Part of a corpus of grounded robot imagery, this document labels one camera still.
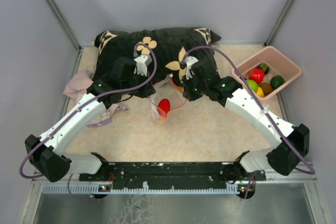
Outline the red toy apple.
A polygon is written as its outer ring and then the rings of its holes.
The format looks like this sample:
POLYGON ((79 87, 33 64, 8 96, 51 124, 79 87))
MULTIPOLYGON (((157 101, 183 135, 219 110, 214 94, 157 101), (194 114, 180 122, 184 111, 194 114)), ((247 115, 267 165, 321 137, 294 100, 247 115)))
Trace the red toy apple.
POLYGON ((248 79, 260 84, 263 82, 265 73, 261 69, 252 69, 249 73, 248 79))

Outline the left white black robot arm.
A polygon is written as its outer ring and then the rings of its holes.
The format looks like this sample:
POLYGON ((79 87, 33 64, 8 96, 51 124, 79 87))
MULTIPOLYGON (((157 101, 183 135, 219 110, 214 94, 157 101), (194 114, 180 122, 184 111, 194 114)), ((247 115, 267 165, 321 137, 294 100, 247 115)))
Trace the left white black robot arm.
POLYGON ((147 98, 155 91, 150 83, 157 69, 155 56, 140 55, 134 59, 121 57, 116 60, 111 71, 94 81, 86 94, 59 122, 39 137, 30 135, 25 139, 30 162, 50 182, 54 183, 66 175, 91 174, 98 180, 108 177, 109 167, 95 155, 66 154, 66 149, 74 138, 97 116, 105 112, 122 96, 130 94, 147 98))

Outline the clear zip bag orange zipper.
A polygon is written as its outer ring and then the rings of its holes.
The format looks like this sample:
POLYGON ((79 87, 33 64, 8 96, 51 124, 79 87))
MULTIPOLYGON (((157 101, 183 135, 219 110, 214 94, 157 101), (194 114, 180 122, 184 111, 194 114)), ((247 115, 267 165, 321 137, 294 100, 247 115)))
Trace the clear zip bag orange zipper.
POLYGON ((152 118, 157 123, 159 123, 158 119, 160 117, 157 112, 157 107, 162 99, 168 99, 170 101, 171 105, 170 112, 182 107, 186 103, 186 98, 183 97, 182 88, 178 87, 173 82, 172 73, 168 74, 164 80, 155 83, 153 87, 155 93, 150 95, 149 100, 150 100, 152 118))

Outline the red yellow toy mango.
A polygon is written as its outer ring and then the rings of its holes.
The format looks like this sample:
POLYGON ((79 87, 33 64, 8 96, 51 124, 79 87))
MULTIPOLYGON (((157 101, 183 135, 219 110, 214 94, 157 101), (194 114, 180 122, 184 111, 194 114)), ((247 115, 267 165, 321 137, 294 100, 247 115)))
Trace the red yellow toy mango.
POLYGON ((157 107, 157 111, 160 116, 158 122, 164 123, 167 118, 167 114, 170 112, 170 101, 168 99, 162 99, 157 107))

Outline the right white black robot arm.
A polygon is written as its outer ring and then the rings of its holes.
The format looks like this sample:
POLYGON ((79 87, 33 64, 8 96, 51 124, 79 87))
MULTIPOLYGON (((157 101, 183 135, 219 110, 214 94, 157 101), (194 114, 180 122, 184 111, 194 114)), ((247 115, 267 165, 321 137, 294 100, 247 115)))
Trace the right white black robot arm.
POLYGON ((261 109, 258 101, 231 76, 219 76, 217 69, 206 59, 189 56, 181 63, 186 71, 182 77, 184 97, 195 101, 202 96, 243 117, 257 129, 270 144, 270 148, 243 153, 234 167, 235 175, 248 179, 257 170, 273 169, 280 175, 289 175, 300 163, 298 155, 306 156, 309 149, 309 129, 300 124, 284 121, 261 109))

